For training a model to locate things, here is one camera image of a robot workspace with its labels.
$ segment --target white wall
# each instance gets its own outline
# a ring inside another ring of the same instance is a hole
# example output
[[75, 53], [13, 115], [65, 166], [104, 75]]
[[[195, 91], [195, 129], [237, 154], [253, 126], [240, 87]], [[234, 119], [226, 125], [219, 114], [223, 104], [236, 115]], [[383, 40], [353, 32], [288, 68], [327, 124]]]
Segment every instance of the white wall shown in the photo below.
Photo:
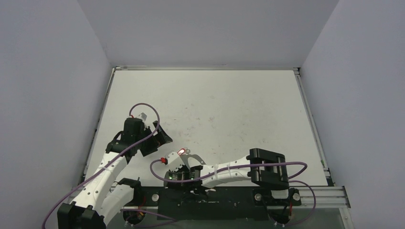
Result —
[[110, 73], [76, 0], [1, 1], [0, 228], [39, 228], [77, 184]]
[[340, 0], [301, 69], [356, 228], [404, 228], [405, 1]]
[[78, 0], [113, 65], [298, 67], [338, 0]]

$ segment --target wire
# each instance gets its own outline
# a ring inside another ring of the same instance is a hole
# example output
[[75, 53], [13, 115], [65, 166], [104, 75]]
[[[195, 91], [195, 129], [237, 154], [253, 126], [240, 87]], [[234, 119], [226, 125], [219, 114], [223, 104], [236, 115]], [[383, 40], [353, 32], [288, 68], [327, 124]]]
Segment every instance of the wire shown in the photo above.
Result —
[[146, 203], [146, 196], [143, 196], [143, 201], [142, 204], [139, 206], [139, 208], [143, 207]]
[[51, 208], [51, 210], [49, 210], [49, 212], [46, 214], [45, 219], [42, 222], [42, 229], [45, 229], [45, 224], [48, 220], [48, 218], [50, 217], [50, 215], [52, 214], [53, 211], [55, 211], [55, 209], [66, 199], [68, 198], [71, 194], [73, 194], [76, 190], [78, 190], [80, 187], [82, 187], [83, 185], [87, 184], [88, 182], [90, 182], [91, 180], [93, 180], [94, 178], [96, 178], [98, 175], [100, 175], [107, 167], [109, 167], [111, 164], [113, 164], [118, 158], [120, 158], [122, 155], [124, 155], [128, 150], [130, 150], [132, 147], [144, 142], [145, 140], [147, 140], [148, 138], [152, 137], [156, 131], [159, 129], [160, 127], [160, 117], [158, 112], [156, 111], [156, 109], [146, 103], [139, 103], [139, 104], [135, 104], [131, 107], [131, 109], [129, 110], [129, 115], [131, 116], [131, 112], [132, 110], [139, 106], [139, 105], [145, 105], [150, 107], [156, 114], [156, 117], [158, 119], [158, 123], [156, 124], [156, 128], [152, 131], [152, 133], [150, 133], [148, 136], [146, 136], [145, 138], [135, 142], [134, 144], [128, 146], [126, 149], [124, 149], [121, 153], [119, 153], [115, 158], [113, 158], [110, 162], [108, 162], [106, 164], [105, 167], [101, 168], [98, 172], [94, 173], [91, 177], [89, 177], [87, 180], [83, 181], [83, 183], [81, 183], [80, 185], [76, 186], [75, 188], [73, 188], [70, 192], [68, 192], [66, 195], [64, 195], [60, 200], [58, 200], [56, 202], [56, 204]]
[[[210, 173], [210, 174], [207, 174], [207, 175], [205, 175], [205, 176], [202, 176], [202, 177], [199, 177], [199, 178], [195, 178], [195, 179], [192, 179], [192, 180], [191, 180], [191, 179], [189, 179], [189, 180], [170, 180], [170, 179], [165, 179], [165, 178], [163, 178], [163, 177], [159, 177], [159, 175], [157, 175], [157, 174], [153, 171], [153, 169], [152, 169], [153, 164], [155, 164], [155, 163], [157, 163], [157, 162], [161, 162], [161, 160], [158, 159], [158, 160], [152, 161], [152, 163], [151, 163], [150, 166], [149, 166], [150, 171], [151, 171], [151, 173], [152, 173], [157, 179], [162, 180], [162, 181], [166, 181], [166, 182], [171, 182], [171, 183], [189, 183], [189, 182], [199, 181], [199, 180], [202, 180], [202, 179], [205, 179], [205, 178], [207, 178], [207, 177], [211, 177], [211, 176], [214, 175], [214, 173]], [[301, 174], [302, 172], [304, 172], [304, 170], [307, 169], [307, 167], [308, 167], [308, 165], [307, 165], [306, 163], [304, 163], [304, 162], [282, 162], [282, 163], [265, 163], [265, 164], [250, 164], [250, 165], [229, 166], [229, 167], [225, 167], [225, 168], [220, 168], [220, 169], [217, 170], [217, 172], [222, 172], [222, 171], [229, 170], [229, 169], [234, 169], [234, 168], [273, 167], [273, 166], [290, 166], [290, 165], [302, 165], [302, 166], [304, 166], [304, 167], [303, 167], [300, 171], [298, 171], [296, 174], [294, 174], [294, 175], [292, 175], [292, 176], [289, 176], [289, 177], [288, 177], [289, 179], [294, 178], [294, 177], [300, 175], [300, 174]]]
[[172, 217], [164, 216], [164, 215], [161, 215], [161, 214], [159, 214], [159, 213], [155, 213], [155, 212], [151, 212], [151, 211], [146, 211], [146, 210], [143, 210], [143, 209], [122, 209], [121, 211], [137, 211], [137, 212], [143, 212], [143, 213], [146, 213], [146, 214], [151, 214], [151, 215], [155, 215], [155, 216], [162, 217], [162, 218], [165, 218], [165, 219], [169, 219], [169, 220], [170, 220], [169, 222], [158, 223], [158, 224], [154, 224], [154, 225], [145, 225], [145, 226], [142, 226], [142, 225], [134, 225], [134, 227], [137, 227], [137, 228], [153, 228], [153, 227], [162, 226], [162, 225], [166, 225], [166, 224], [170, 224], [170, 223], [175, 223], [175, 222], [177, 222], [177, 220], [176, 220], [176, 219], [173, 219]]
[[312, 195], [313, 195], [313, 197], [314, 197], [314, 206], [312, 207], [311, 212], [310, 212], [305, 218], [300, 219], [300, 220], [298, 220], [298, 221], [296, 221], [296, 222], [292, 222], [292, 223], [289, 222], [289, 223], [285, 224], [286, 227], [288, 227], [288, 226], [294, 226], [294, 225], [300, 224], [300, 223], [304, 222], [305, 220], [309, 219], [309, 218], [312, 216], [312, 214], [314, 214], [314, 212], [315, 212], [315, 207], [316, 207], [316, 195], [315, 195], [314, 190], [311, 188], [311, 186], [309, 186], [307, 183], [305, 183], [305, 182], [303, 182], [303, 181], [300, 181], [300, 180], [291, 180], [291, 181], [289, 181], [289, 183], [301, 183], [301, 184], [307, 186], [307, 187], [309, 188], [309, 190], [312, 192]]
[[[117, 183], [117, 185], [118, 185], [118, 182], [114, 181], [113, 184], [114, 184], [114, 183]], [[110, 193], [112, 193], [112, 192], [111, 192], [111, 188], [112, 188], [112, 187], [117, 187], [117, 185], [110, 187]]]

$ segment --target black plastic part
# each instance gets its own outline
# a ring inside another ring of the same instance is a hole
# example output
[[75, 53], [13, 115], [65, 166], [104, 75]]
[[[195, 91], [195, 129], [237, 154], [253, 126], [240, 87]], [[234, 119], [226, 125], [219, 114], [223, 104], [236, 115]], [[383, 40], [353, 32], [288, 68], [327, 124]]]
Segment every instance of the black plastic part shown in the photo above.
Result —
[[[165, 174], [165, 179], [170, 179], [170, 180], [190, 180], [190, 179], [196, 179], [200, 177], [200, 172], [203, 169], [202, 166], [194, 166], [188, 170], [186, 166], [183, 166], [180, 168], [177, 172], [172, 172], [168, 171]], [[163, 185], [164, 187], [175, 189], [175, 190], [183, 190], [183, 191], [191, 191], [195, 189], [203, 189], [205, 190], [204, 187], [201, 187], [202, 180], [195, 181], [195, 182], [187, 182], [187, 183], [173, 183], [173, 182], [167, 182], [164, 181]]]
[[[152, 131], [149, 127], [145, 127], [142, 119], [139, 118], [127, 118], [124, 122], [124, 130], [120, 131], [114, 139], [108, 143], [106, 147], [106, 152], [116, 152], [121, 153], [124, 149], [128, 148], [135, 142], [147, 137]], [[144, 142], [132, 147], [125, 153], [125, 159], [127, 163], [131, 158], [137, 153], [138, 150], [141, 151], [143, 156], [147, 156], [153, 152], [156, 152], [158, 148], [166, 143], [170, 143], [173, 140], [166, 134], [161, 126], [159, 126], [156, 134]]]
[[[152, 200], [152, 196], [153, 194], [158, 194], [161, 190], [164, 190], [163, 187], [142, 187], [142, 191], [143, 191], [143, 195], [146, 198], [146, 202], [144, 204], [144, 206], [146, 207], [156, 207], [158, 205], [158, 202], [160, 201], [160, 197], [158, 201], [153, 201]], [[130, 207], [130, 206], [139, 206], [141, 203], [143, 202], [135, 202], [135, 201], [131, 201], [129, 203], [127, 203], [125, 206]]]
[[117, 185], [128, 185], [134, 189], [134, 198], [130, 202], [136, 206], [142, 204], [145, 197], [145, 193], [142, 190], [141, 182], [139, 180], [133, 180], [128, 178], [122, 178]]
[[[286, 161], [284, 155], [272, 151], [254, 148], [250, 149], [249, 155], [246, 157], [250, 160], [250, 164], [264, 163], [282, 163]], [[247, 173], [253, 183], [269, 188], [270, 190], [285, 190], [289, 188], [288, 174], [286, 166], [277, 166], [276, 172], [274, 167], [251, 167]]]
[[63, 203], [57, 212], [59, 229], [106, 229], [102, 216], [90, 208]]
[[252, 198], [255, 200], [255, 195], [260, 194], [262, 195], [262, 200], [257, 201], [255, 200], [255, 205], [256, 206], [263, 206], [263, 201], [266, 206], [289, 206], [290, 202], [292, 203], [293, 206], [301, 206], [301, 199], [299, 200], [294, 200], [292, 198], [292, 195], [294, 193], [299, 194], [299, 190], [296, 188], [290, 188], [288, 189], [288, 198], [286, 199], [275, 199], [271, 196], [271, 191], [268, 189], [253, 189], [252, 190]]
[[268, 220], [263, 206], [255, 206], [253, 188], [257, 187], [215, 187], [207, 196], [164, 189], [159, 193], [158, 213], [177, 220]]

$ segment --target robotic arm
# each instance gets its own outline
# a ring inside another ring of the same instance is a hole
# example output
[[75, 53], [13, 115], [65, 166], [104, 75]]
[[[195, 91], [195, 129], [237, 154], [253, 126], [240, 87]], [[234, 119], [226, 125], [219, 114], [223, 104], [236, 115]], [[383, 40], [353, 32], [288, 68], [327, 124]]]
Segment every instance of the robotic arm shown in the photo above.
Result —
[[159, 127], [157, 134], [128, 150], [110, 166], [105, 166], [124, 149], [152, 133], [150, 128], [145, 125], [145, 120], [144, 113], [136, 118], [129, 117], [125, 120], [124, 130], [120, 131], [107, 145], [95, 174], [101, 169], [103, 171], [87, 183], [70, 204], [62, 204], [59, 207], [57, 213], [59, 229], [105, 229], [112, 217], [125, 204], [137, 201], [140, 196], [138, 195], [140, 182], [132, 179], [122, 179], [114, 192], [108, 196], [107, 194], [118, 174], [127, 166], [138, 150], [143, 156], [146, 156], [156, 152], [161, 145], [173, 141], [164, 130]]
[[249, 155], [238, 160], [206, 165], [198, 155], [191, 155], [189, 149], [183, 148], [178, 152], [170, 152], [166, 155], [165, 160], [169, 167], [165, 179], [182, 181], [207, 177], [192, 183], [165, 181], [164, 184], [168, 188], [201, 193], [220, 184], [251, 180], [253, 183], [273, 191], [285, 190], [281, 193], [288, 195], [289, 183], [286, 166], [257, 166], [268, 163], [284, 163], [284, 155], [275, 152], [254, 148], [250, 150]]
[[[103, 171], [88, 182], [69, 204], [59, 207], [59, 229], [105, 229], [127, 203], [133, 203], [135, 206], [142, 203], [145, 195], [138, 180], [124, 178], [118, 182], [111, 194], [108, 195], [108, 191], [138, 150], [146, 156], [157, 151], [161, 145], [172, 142], [164, 130], [158, 127], [156, 135], [129, 149], [108, 167], [106, 165], [124, 149], [152, 133], [150, 128], [145, 126], [145, 119], [146, 115], [143, 113], [136, 118], [126, 119], [124, 130], [107, 145], [106, 153], [95, 174]], [[289, 188], [286, 165], [269, 165], [286, 164], [284, 155], [263, 149], [251, 149], [249, 155], [235, 161], [207, 165], [201, 157], [192, 155], [190, 150], [183, 148], [178, 152], [170, 152], [161, 161], [168, 167], [168, 172], [165, 179], [155, 176], [165, 181], [166, 188], [185, 193], [207, 195], [207, 192], [217, 185], [242, 180], [251, 180], [266, 190], [271, 190], [272, 199], [290, 202], [290, 197], [295, 192], [291, 192], [293, 188]]]

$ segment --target cable clip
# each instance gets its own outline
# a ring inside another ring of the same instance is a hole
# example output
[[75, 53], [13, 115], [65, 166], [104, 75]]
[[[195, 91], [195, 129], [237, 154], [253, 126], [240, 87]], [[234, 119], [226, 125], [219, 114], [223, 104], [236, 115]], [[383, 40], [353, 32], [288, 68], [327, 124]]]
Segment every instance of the cable clip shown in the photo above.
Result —
[[165, 165], [167, 165], [167, 159], [164, 157], [160, 158], [160, 162], [164, 163]]
[[231, 166], [231, 162], [229, 162], [226, 167], [228, 167], [229, 177], [232, 178], [231, 169], [229, 168], [230, 166]]
[[218, 164], [215, 164], [215, 165], [214, 165], [214, 174], [215, 174], [215, 179], [216, 179], [216, 180], [218, 180], [218, 173], [217, 173], [217, 170], [218, 170]]

